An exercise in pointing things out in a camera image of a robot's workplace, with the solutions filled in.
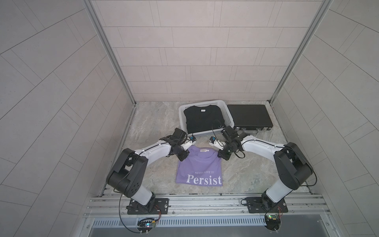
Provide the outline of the black t-shirt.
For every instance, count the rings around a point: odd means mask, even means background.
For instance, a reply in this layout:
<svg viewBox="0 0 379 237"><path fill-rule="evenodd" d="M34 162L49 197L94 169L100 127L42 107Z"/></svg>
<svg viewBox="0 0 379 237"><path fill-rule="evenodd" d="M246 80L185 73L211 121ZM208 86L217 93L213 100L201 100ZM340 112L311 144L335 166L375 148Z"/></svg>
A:
<svg viewBox="0 0 379 237"><path fill-rule="evenodd" d="M197 133L225 127L221 109L216 105L191 106L184 110L188 133Z"/></svg>

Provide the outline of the purple t-shirt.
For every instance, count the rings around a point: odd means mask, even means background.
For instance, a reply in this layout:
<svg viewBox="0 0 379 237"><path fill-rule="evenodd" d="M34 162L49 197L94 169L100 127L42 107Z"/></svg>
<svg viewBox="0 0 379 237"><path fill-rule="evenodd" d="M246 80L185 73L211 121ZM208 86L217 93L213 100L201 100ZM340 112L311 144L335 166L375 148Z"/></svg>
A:
<svg viewBox="0 0 379 237"><path fill-rule="evenodd" d="M211 148L191 146L189 155L179 162L176 176L177 184L204 187L222 187L222 159Z"/></svg>

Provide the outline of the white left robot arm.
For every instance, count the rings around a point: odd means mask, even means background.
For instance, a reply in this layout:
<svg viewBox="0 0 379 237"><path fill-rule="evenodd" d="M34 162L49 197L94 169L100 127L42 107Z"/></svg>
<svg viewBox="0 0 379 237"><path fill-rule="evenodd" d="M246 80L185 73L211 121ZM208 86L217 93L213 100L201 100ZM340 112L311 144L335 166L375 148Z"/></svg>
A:
<svg viewBox="0 0 379 237"><path fill-rule="evenodd" d="M142 185L148 165L163 157L176 155L182 162L196 138L176 128L172 135L140 150L124 149L110 169L106 183L115 191L137 202L146 212L155 209L155 194Z"/></svg>

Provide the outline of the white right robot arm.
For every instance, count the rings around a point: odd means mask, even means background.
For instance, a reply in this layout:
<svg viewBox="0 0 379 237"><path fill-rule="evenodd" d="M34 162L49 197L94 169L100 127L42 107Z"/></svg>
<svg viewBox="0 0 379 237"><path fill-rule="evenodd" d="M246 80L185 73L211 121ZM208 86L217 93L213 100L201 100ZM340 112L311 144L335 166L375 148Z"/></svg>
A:
<svg viewBox="0 0 379 237"><path fill-rule="evenodd" d="M230 126L224 128L221 134L226 141L211 137L209 142L219 149L219 158L228 161L232 154L251 152L275 163L278 180L262 194L262 206L265 210L274 207L314 174L313 167L295 143L270 143L244 132L239 134Z"/></svg>

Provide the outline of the white plastic laundry basket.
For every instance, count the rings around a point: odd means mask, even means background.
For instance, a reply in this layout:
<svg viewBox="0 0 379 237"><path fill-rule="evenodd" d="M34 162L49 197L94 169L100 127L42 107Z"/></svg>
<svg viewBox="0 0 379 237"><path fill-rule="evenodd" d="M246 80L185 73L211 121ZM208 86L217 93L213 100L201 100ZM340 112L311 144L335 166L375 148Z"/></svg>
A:
<svg viewBox="0 0 379 237"><path fill-rule="evenodd" d="M233 117L222 100L205 101L179 107L180 126L188 134L205 134L234 127Z"/></svg>

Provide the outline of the black hard case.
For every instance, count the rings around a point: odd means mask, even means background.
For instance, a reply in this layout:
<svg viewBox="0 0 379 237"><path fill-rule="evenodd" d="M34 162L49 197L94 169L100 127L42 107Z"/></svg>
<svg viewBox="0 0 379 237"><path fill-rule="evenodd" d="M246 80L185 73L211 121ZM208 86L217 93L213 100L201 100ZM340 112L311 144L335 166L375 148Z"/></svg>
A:
<svg viewBox="0 0 379 237"><path fill-rule="evenodd" d="M227 105L236 130L271 130L272 120L265 105Z"/></svg>

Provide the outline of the right circuit board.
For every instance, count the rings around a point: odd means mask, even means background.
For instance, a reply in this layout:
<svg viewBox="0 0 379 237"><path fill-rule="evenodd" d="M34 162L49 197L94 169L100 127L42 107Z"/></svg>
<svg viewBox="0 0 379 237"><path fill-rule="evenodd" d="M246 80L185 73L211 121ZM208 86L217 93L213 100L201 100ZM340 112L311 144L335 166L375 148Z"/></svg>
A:
<svg viewBox="0 0 379 237"><path fill-rule="evenodd" d="M281 227L281 217L278 214L265 215L265 224L268 230L277 232Z"/></svg>

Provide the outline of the circuit board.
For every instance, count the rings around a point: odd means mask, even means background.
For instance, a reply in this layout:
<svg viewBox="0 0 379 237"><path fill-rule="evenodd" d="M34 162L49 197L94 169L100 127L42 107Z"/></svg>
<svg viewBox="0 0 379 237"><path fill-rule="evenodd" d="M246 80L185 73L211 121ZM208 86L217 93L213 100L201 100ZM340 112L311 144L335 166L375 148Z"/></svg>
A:
<svg viewBox="0 0 379 237"><path fill-rule="evenodd" d="M265 224L268 230L277 232L281 227L281 217L278 214L265 215Z"/></svg>
<svg viewBox="0 0 379 237"><path fill-rule="evenodd" d="M153 228L156 227L158 219L155 218L144 218L137 223L137 230L140 234L148 234Z"/></svg>

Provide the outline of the left circuit board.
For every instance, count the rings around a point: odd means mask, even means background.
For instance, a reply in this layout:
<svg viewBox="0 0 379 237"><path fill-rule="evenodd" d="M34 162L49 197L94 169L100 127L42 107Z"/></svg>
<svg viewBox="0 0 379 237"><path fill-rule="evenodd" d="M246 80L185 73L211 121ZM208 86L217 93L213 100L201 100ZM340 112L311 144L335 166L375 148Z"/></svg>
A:
<svg viewBox="0 0 379 237"><path fill-rule="evenodd" d="M148 234L153 228L156 227L158 219L155 218L144 218L137 223L137 230L140 234Z"/></svg>

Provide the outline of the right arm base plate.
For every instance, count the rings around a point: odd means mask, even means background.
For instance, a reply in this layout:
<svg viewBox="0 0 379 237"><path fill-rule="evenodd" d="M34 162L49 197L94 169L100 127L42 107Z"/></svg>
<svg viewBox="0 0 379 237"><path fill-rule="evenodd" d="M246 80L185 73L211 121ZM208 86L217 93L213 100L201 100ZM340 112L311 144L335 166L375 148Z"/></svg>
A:
<svg viewBox="0 0 379 237"><path fill-rule="evenodd" d="M241 205L248 208L249 213L287 213L288 207L284 199L274 203L268 197L246 197Z"/></svg>

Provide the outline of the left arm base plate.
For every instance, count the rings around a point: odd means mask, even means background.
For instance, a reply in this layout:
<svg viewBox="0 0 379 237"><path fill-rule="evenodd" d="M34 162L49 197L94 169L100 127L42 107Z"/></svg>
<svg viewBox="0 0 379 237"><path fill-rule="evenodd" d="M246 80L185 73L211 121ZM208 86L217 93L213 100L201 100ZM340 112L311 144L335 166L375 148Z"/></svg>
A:
<svg viewBox="0 0 379 237"><path fill-rule="evenodd" d="M150 214L167 214L169 207L168 198L155 198L147 205L142 205L135 200L131 200L126 207L128 215L150 215Z"/></svg>

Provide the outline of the aluminium mounting rail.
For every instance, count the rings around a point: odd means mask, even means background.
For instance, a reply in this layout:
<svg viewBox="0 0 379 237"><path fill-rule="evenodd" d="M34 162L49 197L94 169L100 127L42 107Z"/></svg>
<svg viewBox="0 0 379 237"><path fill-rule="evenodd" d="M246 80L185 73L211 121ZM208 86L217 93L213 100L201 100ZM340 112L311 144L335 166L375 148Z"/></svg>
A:
<svg viewBox="0 0 379 237"><path fill-rule="evenodd" d="M240 204L246 197L260 197L259 194L204 194L204 195L157 195L156 198L168 198L168 213L163 217L184 216L247 216L269 213L249 213L248 208ZM284 198L288 212L273 213L284 215L330 214L330 209L322 195L291 193ZM121 198L117 194L91 198L84 211L84 217L130 217L126 207L131 199Z"/></svg>

